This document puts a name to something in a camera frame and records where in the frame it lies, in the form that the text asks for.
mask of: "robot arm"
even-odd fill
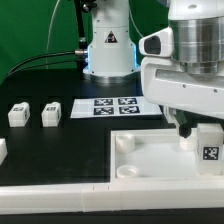
[[[224,119],[224,2],[171,0],[169,27],[140,41],[145,97]]]

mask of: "black table surface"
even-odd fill
[[[102,85],[80,79],[76,70],[21,72],[0,86],[0,138],[8,156],[0,166],[0,186],[95,183],[110,181],[112,130],[169,128],[163,116],[70,119],[75,99],[142,96],[140,80]],[[31,117],[23,128],[10,128],[8,112],[28,102]],[[58,127],[43,128],[41,112],[60,102]],[[221,122],[188,115],[198,122]],[[148,210],[101,213],[0,216],[0,223],[224,223],[224,209]]]

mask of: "green backdrop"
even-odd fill
[[[56,2],[57,0],[0,1],[0,83],[20,61],[46,53],[48,30]],[[130,0],[130,5],[136,25],[144,36],[167,26],[168,9],[156,0]],[[86,36],[91,41],[91,15],[85,14],[83,18]],[[139,36],[132,24],[130,30],[131,39],[137,44]],[[77,47],[73,0],[61,0],[54,20],[49,52],[70,51]],[[68,67],[75,67],[75,64],[52,65],[49,69]]]

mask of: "white block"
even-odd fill
[[[224,134],[220,124],[198,125],[198,171],[201,174],[220,175]]]
[[[30,117],[28,103],[15,104],[8,113],[10,127],[24,127]]]
[[[83,212],[115,211],[121,209],[120,188],[114,184],[84,184]]]
[[[57,127],[61,119],[61,104],[47,104],[41,114],[44,127]]]
[[[7,154],[5,139],[0,139],[0,165],[3,163]]]

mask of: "small white cube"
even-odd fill
[[[220,175],[222,172],[223,129],[220,124],[199,124],[198,171],[200,174]]]
[[[7,154],[5,139],[0,139],[0,165],[3,163]]]
[[[44,127],[57,127],[61,119],[61,104],[47,104],[41,114]]]
[[[30,117],[28,103],[15,104],[8,113],[10,127],[24,127]]]

